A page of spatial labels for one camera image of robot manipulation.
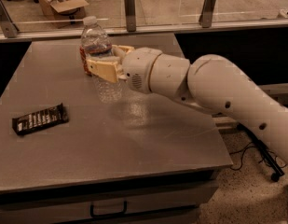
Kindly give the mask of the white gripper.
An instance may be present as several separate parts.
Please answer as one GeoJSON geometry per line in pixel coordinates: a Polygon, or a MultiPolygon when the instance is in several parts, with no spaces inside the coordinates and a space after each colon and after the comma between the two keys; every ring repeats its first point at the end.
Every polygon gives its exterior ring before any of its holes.
{"type": "Polygon", "coordinates": [[[111,83],[117,83],[126,76],[127,85],[133,91],[150,93],[149,78],[156,59],[162,54],[159,49],[113,45],[115,56],[87,58],[89,71],[111,83]]]}

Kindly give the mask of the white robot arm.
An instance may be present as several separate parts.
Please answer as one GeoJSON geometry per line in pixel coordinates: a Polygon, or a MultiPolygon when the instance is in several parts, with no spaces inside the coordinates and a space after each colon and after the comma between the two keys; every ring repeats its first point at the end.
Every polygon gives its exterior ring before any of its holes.
{"type": "Polygon", "coordinates": [[[265,94],[230,60],[215,54],[194,62],[159,49],[112,47],[107,57],[87,56],[89,71],[124,80],[141,93],[156,93],[199,112],[222,113],[251,131],[288,165],[288,108],[265,94]]]}

